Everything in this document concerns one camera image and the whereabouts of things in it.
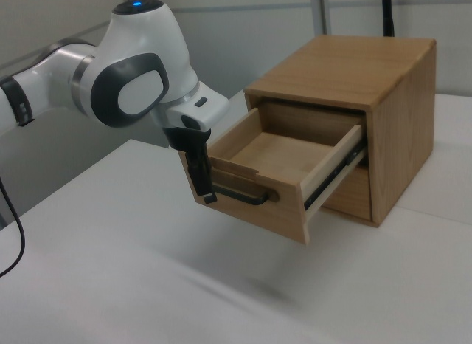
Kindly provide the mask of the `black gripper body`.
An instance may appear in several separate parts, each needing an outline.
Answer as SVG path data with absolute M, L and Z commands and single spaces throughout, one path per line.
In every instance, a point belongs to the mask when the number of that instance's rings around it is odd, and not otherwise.
M 198 131 L 188 128 L 163 128 L 170 147 L 188 153 L 199 153 L 205 149 L 211 131 Z

